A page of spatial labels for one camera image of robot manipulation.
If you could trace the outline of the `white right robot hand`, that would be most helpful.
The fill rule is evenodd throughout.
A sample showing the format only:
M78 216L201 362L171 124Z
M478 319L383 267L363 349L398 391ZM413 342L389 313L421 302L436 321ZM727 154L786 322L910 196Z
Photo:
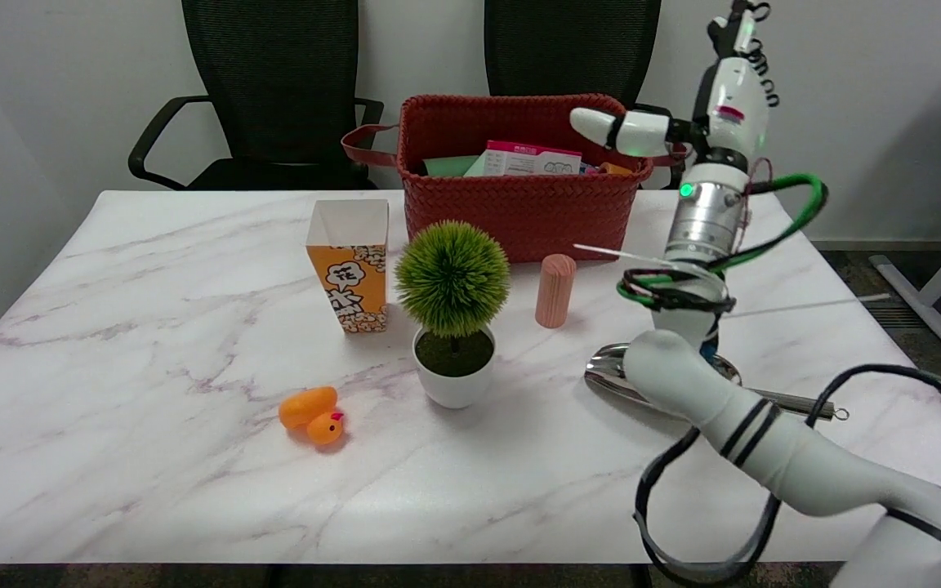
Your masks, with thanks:
M780 104L768 79L768 60L756 26L768 18L768 2L734 1L727 16L707 27L716 60L701 77L691 116L638 107L612 115L576 108L573 130L593 144L657 167L674 167L688 156L746 168L765 143L769 111Z

